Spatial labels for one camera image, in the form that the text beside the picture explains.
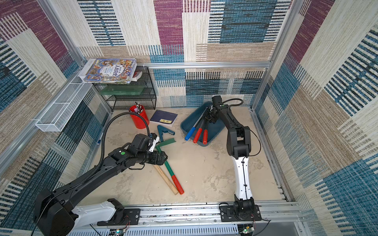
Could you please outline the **chrome hoe with blue grip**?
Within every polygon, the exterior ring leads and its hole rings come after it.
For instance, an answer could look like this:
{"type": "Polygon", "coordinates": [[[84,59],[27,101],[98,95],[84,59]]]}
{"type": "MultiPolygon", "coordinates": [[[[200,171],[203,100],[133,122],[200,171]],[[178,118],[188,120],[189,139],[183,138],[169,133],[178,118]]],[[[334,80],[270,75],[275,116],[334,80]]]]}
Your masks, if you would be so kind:
{"type": "Polygon", "coordinates": [[[196,129],[196,126],[198,125],[198,123],[201,121],[204,113],[208,110],[208,107],[202,112],[202,114],[200,115],[200,117],[198,118],[198,120],[195,122],[195,124],[193,125],[193,127],[190,129],[190,131],[187,133],[186,137],[185,137],[185,141],[188,141],[190,139],[190,137],[192,136],[192,134],[194,133],[195,129],[196,129]]]}

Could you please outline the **dark hoe with red grip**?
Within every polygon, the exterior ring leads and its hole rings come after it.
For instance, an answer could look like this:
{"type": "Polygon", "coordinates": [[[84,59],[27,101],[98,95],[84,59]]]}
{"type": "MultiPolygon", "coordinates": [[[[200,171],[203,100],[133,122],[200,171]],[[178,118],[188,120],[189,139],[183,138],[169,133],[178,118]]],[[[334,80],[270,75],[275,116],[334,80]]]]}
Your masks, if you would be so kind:
{"type": "Polygon", "coordinates": [[[204,125],[203,125],[203,138],[202,138],[202,143],[204,145],[208,143],[208,124],[209,124],[209,121],[205,120],[204,125]]]}

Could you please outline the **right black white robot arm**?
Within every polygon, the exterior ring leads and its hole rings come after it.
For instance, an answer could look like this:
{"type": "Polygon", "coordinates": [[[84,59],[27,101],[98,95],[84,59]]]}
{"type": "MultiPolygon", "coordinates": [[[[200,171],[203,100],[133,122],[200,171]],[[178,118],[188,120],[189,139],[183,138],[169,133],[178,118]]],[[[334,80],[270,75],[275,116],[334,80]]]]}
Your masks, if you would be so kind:
{"type": "Polygon", "coordinates": [[[227,128],[226,149],[233,157],[236,189],[234,194],[233,215],[237,220],[260,220],[252,195],[248,162],[252,157],[251,134],[248,126],[242,125],[232,114],[231,107],[221,96],[212,97],[212,106],[206,119],[211,123],[221,120],[227,128]]]}

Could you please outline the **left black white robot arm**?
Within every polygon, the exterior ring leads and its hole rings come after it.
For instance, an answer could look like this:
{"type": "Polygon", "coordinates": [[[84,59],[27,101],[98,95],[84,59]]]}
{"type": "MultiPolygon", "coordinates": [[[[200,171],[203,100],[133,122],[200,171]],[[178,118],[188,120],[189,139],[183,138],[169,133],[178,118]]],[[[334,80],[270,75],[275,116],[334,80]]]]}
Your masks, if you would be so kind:
{"type": "Polygon", "coordinates": [[[98,222],[121,225],[126,221],[125,209],[115,199],[98,205],[78,206],[91,192],[103,183],[131,169],[135,164],[163,165],[165,152],[155,150],[159,136],[137,134],[108,154],[97,166],[74,181],[53,191],[43,190],[35,201],[34,222],[45,236],[66,236],[73,229],[98,222]]]}

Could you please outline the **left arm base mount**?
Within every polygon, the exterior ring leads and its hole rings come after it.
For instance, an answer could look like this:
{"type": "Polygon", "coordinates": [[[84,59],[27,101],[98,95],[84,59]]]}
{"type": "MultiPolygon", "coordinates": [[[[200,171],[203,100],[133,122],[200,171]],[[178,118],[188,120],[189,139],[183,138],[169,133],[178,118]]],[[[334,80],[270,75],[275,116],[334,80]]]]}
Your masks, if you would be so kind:
{"type": "Polygon", "coordinates": [[[115,215],[108,221],[100,221],[96,225],[97,226],[134,226],[138,225],[140,217],[140,209],[139,208],[126,208],[126,209],[118,209],[115,212],[115,215]]]}

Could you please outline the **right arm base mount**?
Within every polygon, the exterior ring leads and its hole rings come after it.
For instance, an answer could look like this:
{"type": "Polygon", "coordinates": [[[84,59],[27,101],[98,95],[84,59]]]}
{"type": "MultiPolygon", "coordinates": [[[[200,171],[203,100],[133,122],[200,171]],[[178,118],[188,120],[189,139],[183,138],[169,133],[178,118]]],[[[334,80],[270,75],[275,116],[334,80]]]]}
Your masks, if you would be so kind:
{"type": "Polygon", "coordinates": [[[261,221],[261,211],[258,205],[253,208],[237,209],[234,205],[220,203],[218,205],[222,222],[261,221]]]}

